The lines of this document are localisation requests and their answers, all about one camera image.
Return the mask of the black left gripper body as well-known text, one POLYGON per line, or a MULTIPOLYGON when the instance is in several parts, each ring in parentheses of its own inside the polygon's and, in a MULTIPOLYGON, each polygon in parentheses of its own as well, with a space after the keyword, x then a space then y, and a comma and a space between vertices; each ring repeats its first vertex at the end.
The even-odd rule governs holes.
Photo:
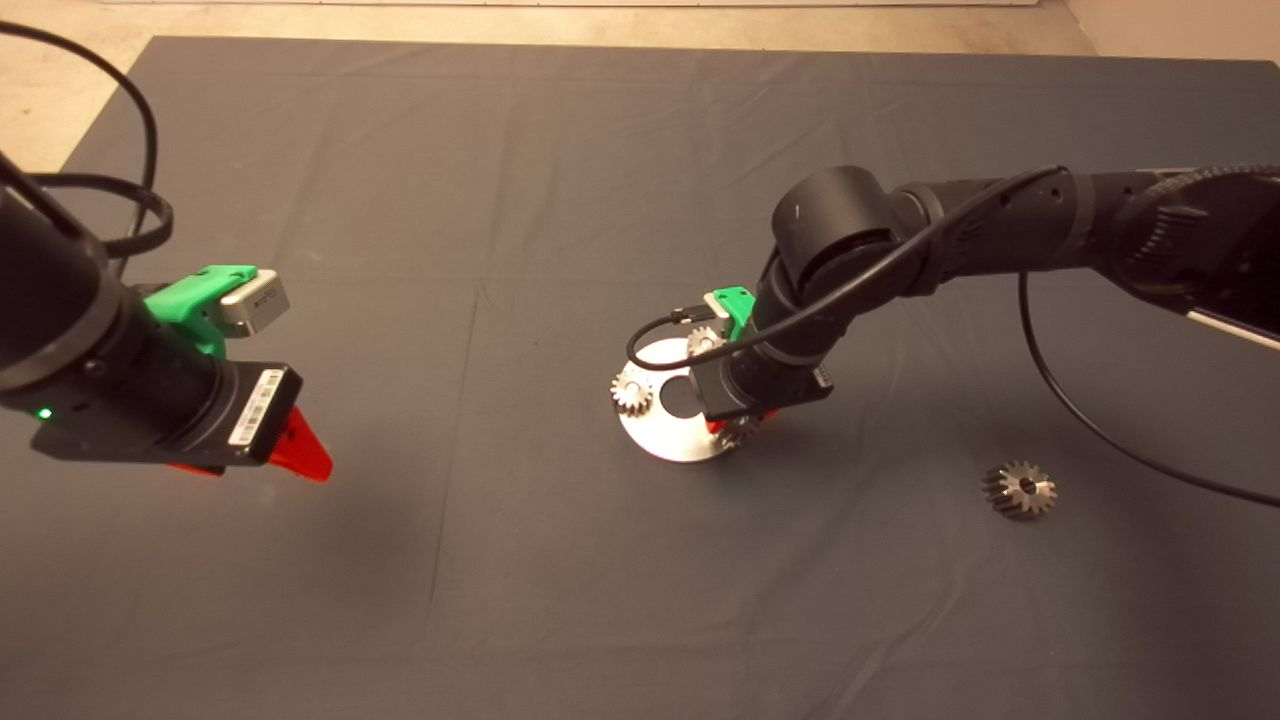
POLYGON ((133 291, 83 356, 31 386, 31 447, 63 461, 266 465, 301 375, 198 351, 133 291))

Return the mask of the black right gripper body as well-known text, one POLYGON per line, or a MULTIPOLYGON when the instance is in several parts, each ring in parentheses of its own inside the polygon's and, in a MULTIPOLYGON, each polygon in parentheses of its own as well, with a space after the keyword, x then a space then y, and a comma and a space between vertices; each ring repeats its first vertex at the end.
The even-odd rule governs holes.
POLYGON ((759 352, 739 352, 691 368, 691 383, 707 420, 759 416, 828 398, 835 383, 822 365, 795 366, 759 352))

